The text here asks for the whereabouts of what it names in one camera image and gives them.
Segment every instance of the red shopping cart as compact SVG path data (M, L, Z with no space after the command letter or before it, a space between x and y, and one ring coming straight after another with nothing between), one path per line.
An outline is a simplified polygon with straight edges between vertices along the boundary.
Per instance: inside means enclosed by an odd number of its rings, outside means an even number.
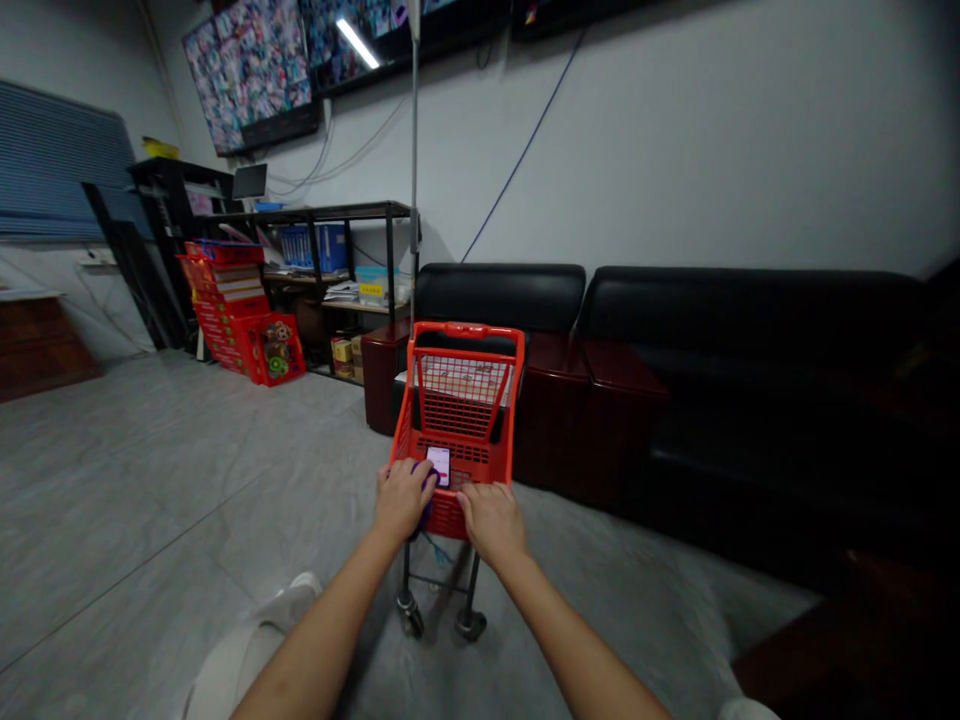
M425 533L467 541L457 491L466 483L512 482L513 423L523 358L520 330L457 322L414 324L390 461L425 460L432 449L449 452L449 487L438 487L434 493L421 523ZM411 573L412 542L403 546L403 585L397 594L406 631L418 638L423 635L423 619L410 592L414 579L466 595L457 613L457 630L475 641L487 626L483 613L473 609L480 556L473 551L470 582L458 587Z

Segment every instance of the stacked red boxes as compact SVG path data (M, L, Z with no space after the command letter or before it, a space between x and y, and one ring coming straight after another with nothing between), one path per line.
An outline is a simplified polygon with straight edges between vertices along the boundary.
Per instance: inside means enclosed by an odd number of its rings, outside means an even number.
M271 313L263 291L258 266L263 249L210 241L185 245L180 265L214 358L258 385L278 385L302 375L306 366L296 320Z

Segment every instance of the cart wheel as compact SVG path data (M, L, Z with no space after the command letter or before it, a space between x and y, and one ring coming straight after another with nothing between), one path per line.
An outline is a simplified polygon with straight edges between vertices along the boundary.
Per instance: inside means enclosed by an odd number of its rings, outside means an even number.
M409 613L404 613L403 632L417 640L423 637L423 618L420 616L420 611L416 608Z
M457 632L467 642L476 642L487 629L487 617L483 613L471 612L469 623L464 618L464 612L457 613Z
M409 590L406 596L402 591L397 595L397 609L403 617L403 632L418 640L422 638L423 618L417 608L417 601L413 599L413 594Z

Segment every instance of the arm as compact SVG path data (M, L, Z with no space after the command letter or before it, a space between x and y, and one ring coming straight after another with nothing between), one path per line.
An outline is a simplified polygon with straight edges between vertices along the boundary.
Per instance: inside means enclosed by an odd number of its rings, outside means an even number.
M530 627L575 718L669 719L656 696L590 629L527 551L523 517L506 485L457 494L467 533Z
M377 473L377 519L347 564L247 691L232 720L333 714L377 587L433 496L433 464L397 461Z

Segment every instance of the phone screen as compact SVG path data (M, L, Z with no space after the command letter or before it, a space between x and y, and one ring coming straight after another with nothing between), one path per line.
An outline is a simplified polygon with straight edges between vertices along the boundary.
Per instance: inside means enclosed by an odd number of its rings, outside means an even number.
M450 487L450 451L447 448L427 448L427 460L433 463L433 468L440 474L437 487Z

